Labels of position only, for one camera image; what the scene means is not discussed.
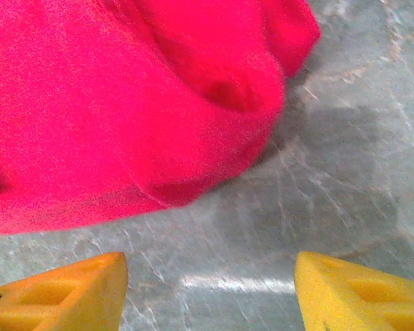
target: pink fabric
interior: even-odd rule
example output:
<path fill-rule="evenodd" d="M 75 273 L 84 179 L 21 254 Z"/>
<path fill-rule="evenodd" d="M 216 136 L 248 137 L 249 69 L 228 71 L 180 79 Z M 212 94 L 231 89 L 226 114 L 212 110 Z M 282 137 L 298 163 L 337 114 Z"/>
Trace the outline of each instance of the pink fabric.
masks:
<path fill-rule="evenodd" d="M 302 0 L 0 0 L 0 234 L 183 206 L 239 175 L 319 36 Z"/>

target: red cloth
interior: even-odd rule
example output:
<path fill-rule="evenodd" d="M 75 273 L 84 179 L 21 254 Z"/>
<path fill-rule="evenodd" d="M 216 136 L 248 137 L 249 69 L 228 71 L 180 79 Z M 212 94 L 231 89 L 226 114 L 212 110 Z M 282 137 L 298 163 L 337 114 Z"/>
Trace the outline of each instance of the red cloth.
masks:
<path fill-rule="evenodd" d="M 0 234 L 183 206 L 247 169 L 303 0 L 0 0 Z"/>

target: marble floor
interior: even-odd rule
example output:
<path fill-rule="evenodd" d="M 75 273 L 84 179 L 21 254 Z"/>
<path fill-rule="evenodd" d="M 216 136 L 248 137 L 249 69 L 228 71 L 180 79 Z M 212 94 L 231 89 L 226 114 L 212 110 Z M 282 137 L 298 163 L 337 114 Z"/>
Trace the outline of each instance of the marble floor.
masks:
<path fill-rule="evenodd" d="M 122 331 L 298 331 L 301 250 L 414 279 L 414 0 L 309 2 L 324 36 L 253 169 L 181 210 L 0 237 L 0 285 L 123 251 Z"/>

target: gray marble surface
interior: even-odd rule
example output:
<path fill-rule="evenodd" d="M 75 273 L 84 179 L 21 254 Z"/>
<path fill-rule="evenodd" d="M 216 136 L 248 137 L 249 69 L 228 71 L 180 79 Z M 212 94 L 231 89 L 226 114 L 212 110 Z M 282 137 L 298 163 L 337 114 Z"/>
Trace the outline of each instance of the gray marble surface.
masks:
<path fill-rule="evenodd" d="M 310 4 L 324 37 L 253 169 L 182 210 L 0 237 L 0 285 L 119 250 L 121 330 L 256 331 L 304 330 L 300 250 L 414 279 L 414 0 Z"/>

